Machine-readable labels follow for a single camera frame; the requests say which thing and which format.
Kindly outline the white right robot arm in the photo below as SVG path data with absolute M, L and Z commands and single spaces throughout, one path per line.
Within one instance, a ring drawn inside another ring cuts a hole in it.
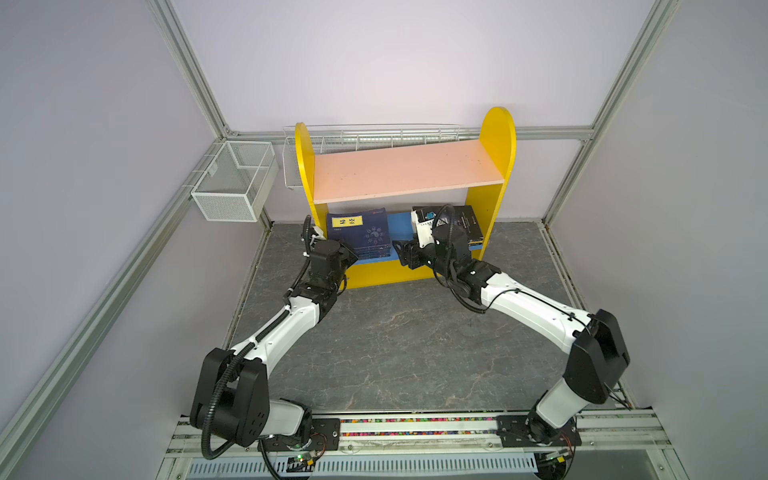
M 431 269 L 464 308 L 505 314 L 567 354 L 561 378 L 536 401 L 524 422 L 527 437 L 537 445 L 561 437 L 586 406 L 606 402 L 631 363 L 612 313 L 590 313 L 557 302 L 475 258 L 450 205 L 436 212 L 429 230 L 416 230 L 412 239 L 392 245 L 403 266 Z

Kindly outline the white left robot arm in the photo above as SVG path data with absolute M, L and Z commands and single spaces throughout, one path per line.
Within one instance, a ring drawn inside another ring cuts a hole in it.
M 203 360 L 189 419 L 201 431 L 207 460 L 234 445 L 249 447 L 272 437 L 297 448 L 311 444 L 311 408 L 272 399 L 269 378 L 292 346 L 330 312 L 358 257 L 346 244 L 324 238 L 311 216 L 305 218 L 302 240 L 304 263 L 278 313 L 244 341 L 215 348 Z

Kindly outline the dark wolf cover book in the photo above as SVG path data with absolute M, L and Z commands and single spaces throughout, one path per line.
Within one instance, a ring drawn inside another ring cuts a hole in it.
M 432 220 L 434 223 L 435 219 L 438 218 L 438 226 L 444 225 L 449 216 L 447 209 L 442 210 L 441 206 L 437 205 L 416 206 L 412 210 L 419 212 L 420 220 Z M 484 235 L 472 207 L 469 205 L 454 206 L 453 211 L 454 223 L 466 232 L 469 245 L 481 245 L 484 242 Z

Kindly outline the navy book with flower emblem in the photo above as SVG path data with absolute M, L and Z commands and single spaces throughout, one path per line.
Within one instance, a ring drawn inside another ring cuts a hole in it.
M 392 240 L 384 208 L 326 215 L 328 237 L 350 247 L 359 263 L 371 263 L 391 255 Z

